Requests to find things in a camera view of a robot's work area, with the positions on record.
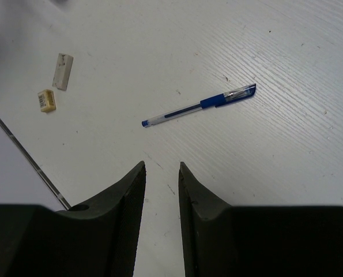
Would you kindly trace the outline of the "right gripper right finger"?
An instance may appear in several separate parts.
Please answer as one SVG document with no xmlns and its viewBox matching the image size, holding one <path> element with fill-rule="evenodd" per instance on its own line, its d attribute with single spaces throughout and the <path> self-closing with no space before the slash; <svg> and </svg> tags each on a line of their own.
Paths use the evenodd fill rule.
<svg viewBox="0 0 343 277">
<path fill-rule="evenodd" d="M 343 276 L 342 206 L 233 206 L 184 163 L 178 191 L 186 276 Z"/>
</svg>

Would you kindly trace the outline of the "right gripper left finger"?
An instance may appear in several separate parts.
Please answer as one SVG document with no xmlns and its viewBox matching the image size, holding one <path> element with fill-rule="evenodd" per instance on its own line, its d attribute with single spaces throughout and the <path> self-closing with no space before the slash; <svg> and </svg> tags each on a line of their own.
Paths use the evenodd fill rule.
<svg viewBox="0 0 343 277">
<path fill-rule="evenodd" d="M 132 276 L 146 168 L 66 211 L 0 204 L 0 276 Z"/>
</svg>

